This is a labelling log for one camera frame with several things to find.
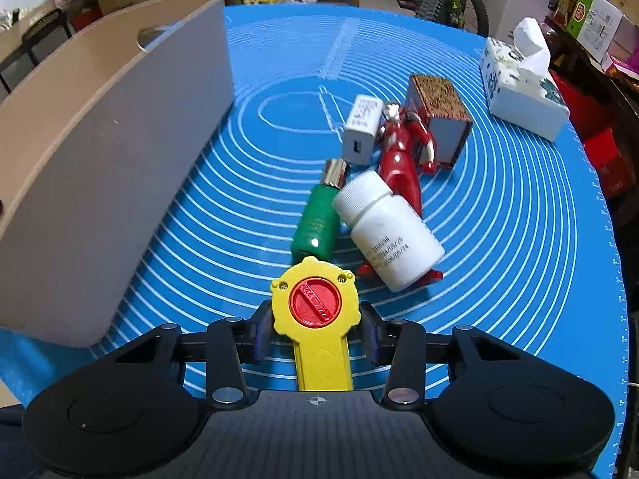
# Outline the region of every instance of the white bottle cap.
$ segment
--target white bottle cap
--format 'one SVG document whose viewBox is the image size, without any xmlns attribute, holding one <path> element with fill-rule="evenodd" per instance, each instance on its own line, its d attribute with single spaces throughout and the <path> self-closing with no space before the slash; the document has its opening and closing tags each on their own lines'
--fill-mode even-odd
<svg viewBox="0 0 639 479">
<path fill-rule="evenodd" d="M 347 183 L 333 198 L 333 208 L 342 221 L 353 228 L 360 215 L 384 196 L 391 196 L 391 188 L 373 169 Z"/>
</svg>

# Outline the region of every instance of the blue silicone mat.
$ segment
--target blue silicone mat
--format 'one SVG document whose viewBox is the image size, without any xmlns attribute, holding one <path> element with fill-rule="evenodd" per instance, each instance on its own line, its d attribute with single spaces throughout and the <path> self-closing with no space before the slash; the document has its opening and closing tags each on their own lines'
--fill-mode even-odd
<svg viewBox="0 0 639 479">
<path fill-rule="evenodd" d="M 231 7 L 226 22 L 234 108 L 167 211 L 107 336 L 74 350 L 0 331 L 0 377 L 28 402 L 158 324 L 187 333 L 249 317 L 289 266 L 300 213 L 324 160 L 340 154 L 355 95 L 403 102 L 409 74 L 428 73 L 453 81 L 475 121 L 454 170 L 421 180 L 445 278 L 396 295 L 360 284 L 361 297 L 386 319 L 434 333 L 478 326 L 597 384 L 617 409 L 595 469 L 609 477 L 625 414 L 625 295 L 606 204 L 574 129 L 553 145 L 494 119 L 478 69 L 485 40 L 465 32 L 324 5 Z M 335 262 L 353 269 L 361 260 L 344 231 Z M 356 388 L 379 390 L 387 369 L 372 369 L 359 341 L 349 350 Z M 245 373 L 252 388 L 295 389 L 291 345 L 278 340 Z M 445 366 L 428 367 L 428 396 L 446 383 Z M 185 384 L 202 395 L 203 364 L 188 366 Z"/>
</svg>

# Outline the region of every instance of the white pill bottle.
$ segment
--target white pill bottle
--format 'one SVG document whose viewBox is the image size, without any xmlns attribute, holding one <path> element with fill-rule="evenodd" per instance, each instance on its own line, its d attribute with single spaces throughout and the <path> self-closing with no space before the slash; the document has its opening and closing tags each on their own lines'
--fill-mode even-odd
<svg viewBox="0 0 639 479">
<path fill-rule="evenodd" d="M 391 292 L 408 288 L 445 253 L 403 196 L 393 195 L 373 170 L 347 183 L 333 198 L 333 208 Z"/>
</svg>

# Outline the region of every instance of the metal cap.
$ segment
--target metal cap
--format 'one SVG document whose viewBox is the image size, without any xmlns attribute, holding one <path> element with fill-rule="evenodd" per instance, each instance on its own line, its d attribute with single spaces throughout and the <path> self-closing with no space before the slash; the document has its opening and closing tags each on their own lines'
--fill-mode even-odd
<svg viewBox="0 0 639 479">
<path fill-rule="evenodd" d="M 341 158 L 331 158 L 324 164 L 324 171 L 322 171 L 319 183 L 341 189 L 344 187 L 347 174 L 348 164 Z"/>
</svg>

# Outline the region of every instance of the red action figure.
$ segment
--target red action figure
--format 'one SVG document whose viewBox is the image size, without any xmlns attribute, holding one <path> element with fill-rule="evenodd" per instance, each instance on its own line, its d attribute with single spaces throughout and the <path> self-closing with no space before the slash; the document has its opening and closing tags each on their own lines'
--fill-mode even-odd
<svg viewBox="0 0 639 479">
<path fill-rule="evenodd" d="M 382 151 L 377 172 L 393 194 L 403 196 L 421 218 L 422 189 L 413 153 L 422 144 L 426 163 L 420 164 L 420 168 L 426 174 L 434 175 L 437 171 L 435 137 L 424 127 L 414 111 L 407 110 L 401 104 L 387 103 L 382 113 L 386 122 L 379 127 Z M 375 270 L 370 263 L 365 262 L 357 273 L 365 276 L 374 274 Z M 416 284 L 427 285 L 442 278 L 441 271 L 430 270 Z"/>
</svg>

